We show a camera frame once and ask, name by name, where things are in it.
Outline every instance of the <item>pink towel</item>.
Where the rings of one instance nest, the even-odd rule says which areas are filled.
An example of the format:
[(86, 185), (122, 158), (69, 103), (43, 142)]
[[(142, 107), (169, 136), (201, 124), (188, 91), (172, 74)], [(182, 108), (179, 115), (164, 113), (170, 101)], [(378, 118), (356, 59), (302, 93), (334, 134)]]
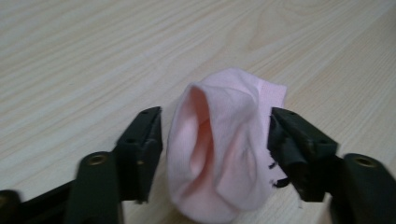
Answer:
[(240, 69), (191, 83), (169, 133), (167, 168), (172, 202), (202, 223), (227, 223), (260, 207), (285, 175), (267, 150), (271, 107), (286, 87)]

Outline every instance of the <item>wooden table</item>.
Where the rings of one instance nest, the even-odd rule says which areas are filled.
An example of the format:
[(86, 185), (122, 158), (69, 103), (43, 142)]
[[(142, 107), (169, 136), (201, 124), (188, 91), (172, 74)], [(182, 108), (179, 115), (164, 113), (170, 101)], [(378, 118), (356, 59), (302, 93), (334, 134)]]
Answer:
[[(25, 200), (109, 151), (134, 116), (239, 67), (288, 86), (285, 107), (396, 174), (396, 2), (0, 2), (0, 189)], [(170, 203), (164, 154), (150, 203), (127, 223), (191, 223)], [(234, 223), (329, 223), (326, 203), (278, 190)]]

